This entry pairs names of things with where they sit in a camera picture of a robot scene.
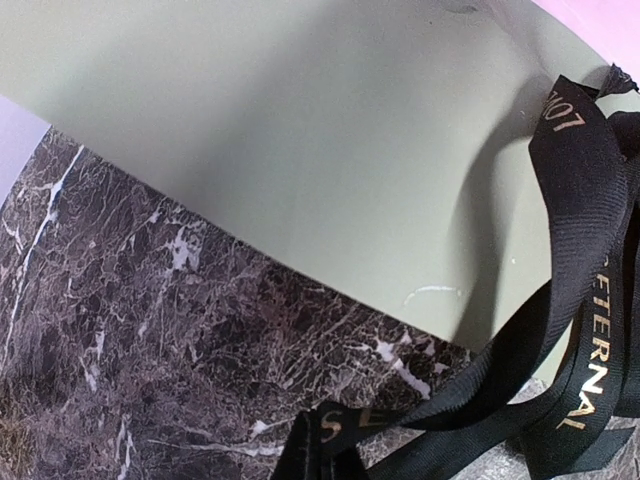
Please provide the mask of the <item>peach green wrapping paper sheet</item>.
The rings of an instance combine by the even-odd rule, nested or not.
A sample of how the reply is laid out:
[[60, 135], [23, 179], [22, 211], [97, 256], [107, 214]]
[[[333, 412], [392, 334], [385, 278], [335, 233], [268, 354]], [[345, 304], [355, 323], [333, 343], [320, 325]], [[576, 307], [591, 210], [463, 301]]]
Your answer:
[[5, 1], [1, 96], [279, 262], [481, 350], [550, 274], [527, 144], [611, 65], [534, 1]]

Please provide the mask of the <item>black lettered ribbon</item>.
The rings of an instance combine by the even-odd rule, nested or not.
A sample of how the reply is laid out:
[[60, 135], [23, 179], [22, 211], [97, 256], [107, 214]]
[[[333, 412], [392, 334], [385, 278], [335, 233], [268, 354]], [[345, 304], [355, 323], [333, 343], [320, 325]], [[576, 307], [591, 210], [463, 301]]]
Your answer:
[[407, 411], [324, 402], [295, 419], [277, 479], [449, 479], [517, 439], [534, 479], [606, 467], [639, 415], [639, 116], [598, 100], [634, 90], [559, 77], [529, 154], [552, 274], [481, 353]]

